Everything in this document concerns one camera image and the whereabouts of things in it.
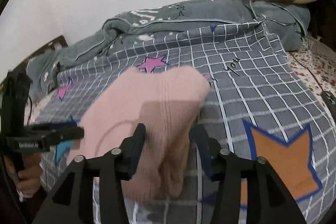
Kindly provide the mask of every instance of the orange star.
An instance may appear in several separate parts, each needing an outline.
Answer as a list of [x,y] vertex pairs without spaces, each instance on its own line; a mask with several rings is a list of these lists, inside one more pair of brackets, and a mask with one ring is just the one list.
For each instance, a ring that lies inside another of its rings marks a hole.
[[[311,164],[312,135],[309,124],[285,142],[244,121],[251,159],[265,157],[278,173],[294,199],[302,201],[322,189]],[[241,183],[241,204],[247,204],[247,181]]]

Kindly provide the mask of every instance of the metal screw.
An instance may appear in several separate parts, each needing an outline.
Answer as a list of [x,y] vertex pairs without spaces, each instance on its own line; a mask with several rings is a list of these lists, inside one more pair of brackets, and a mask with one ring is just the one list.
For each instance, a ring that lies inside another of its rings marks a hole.
[[260,164],[265,164],[267,160],[264,157],[258,157],[257,162],[259,162]]
[[221,153],[222,155],[229,155],[231,152],[230,150],[226,149],[226,148],[222,148],[219,153]]
[[75,162],[81,162],[82,160],[84,160],[84,156],[82,155],[77,155],[75,158],[74,158]]
[[121,153],[121,149],[120,148],[113,148],[112,150],[111,150],[111,154],[112,155],[119,155]]

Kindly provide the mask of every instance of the pink star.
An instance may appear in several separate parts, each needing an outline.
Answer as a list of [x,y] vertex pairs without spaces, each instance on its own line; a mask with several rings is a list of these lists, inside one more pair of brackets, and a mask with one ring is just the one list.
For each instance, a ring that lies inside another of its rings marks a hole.
[[204,78],[206,78],[206,80],[213,80],[217,82],[216,78],[212,78],[211,75],[203,75],[203,76]]
[[65,93],[67,93],[67,90],[72,86],[72,79],[68,78],[68,84],[66,86],[63,86],[58,89],[57,96],[60,100],[63,100]]
[[167,63],[162,61],[164,57],[165,56],[160,56],[157,58],[146,57],[144,63],[138,66],[138,69],[145,69],[147,73],[151,73],[156,67],[167,65]]

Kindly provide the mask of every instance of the black clamp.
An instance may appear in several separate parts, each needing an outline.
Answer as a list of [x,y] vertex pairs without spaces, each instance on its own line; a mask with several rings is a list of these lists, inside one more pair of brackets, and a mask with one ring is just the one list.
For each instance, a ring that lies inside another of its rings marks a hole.
[[247,179],[246,224],[306,224],[289,190],[264,157],[239,158],[209,138],[201,124],[191,129],[189,138],[197,145],[207,177],[219,181],[211,224],[238,223],[242,179]]
[[101,223],[128,224],[120,180],[135,174],[145,135],[146,128],[139,123],[132,137],[105,155],[88,160],[76,156],[48,193],[33,224],[92,224],[94,177],[100,178]]
[[84,129],[75,122],[25,126],[30,84],[24,72],[10,71],[0,88],[0,156],[2,153],[9,156],[16,171],[24,169],[22,153],[46,152],[62,141],[84,137]]

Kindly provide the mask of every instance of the bed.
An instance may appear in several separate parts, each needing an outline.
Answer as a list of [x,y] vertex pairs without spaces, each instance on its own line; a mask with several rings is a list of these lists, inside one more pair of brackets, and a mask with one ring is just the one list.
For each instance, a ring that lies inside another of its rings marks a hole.
[[[246,23],[218,24],[158,36],[126,44],[124,48],[115,45],[117,50],[111,54],[58,73],[58,90],[35,107],[31,122],[60,122],[70,116],[80,120],[113,80],[128,67],[143,64],[146,58],[162,57],[165,65],[155,68],[154,73],[174,66],[193,66],[211,86],[198,122],[222,147],[240,157],[253,157],[243,119],[289,143],[310,124],[313,157],[308,164],[316,187],[307,193],[304,190],[296,200],[307,223],[317,223],[334,201],[336,137],[334,122],[318,96],[320,87],[312,79],[319,79],[320,86],[334,93],[335,71],[332,61],[311,51],[312,41],[306,39],[305,46],[296,53],[285,53],[279,36],[268,31],[265,18],[261,17]],[[310,74],[306,67],[324,72],[313,77],[314,72]],[[66,154],[55,164],[54,148],[43,155],[42,183],[46,189],[63,172],[65,158]],[[126,200],[130,222],[209,223],[218,184],[210,182],[201,168],[196,147],[191,144],[181,196],[154,200],[146,206]],[[95,223],[100,223],[98,191],[95,184]],[[241,209],[240,223],[245,220],[246,211]]]

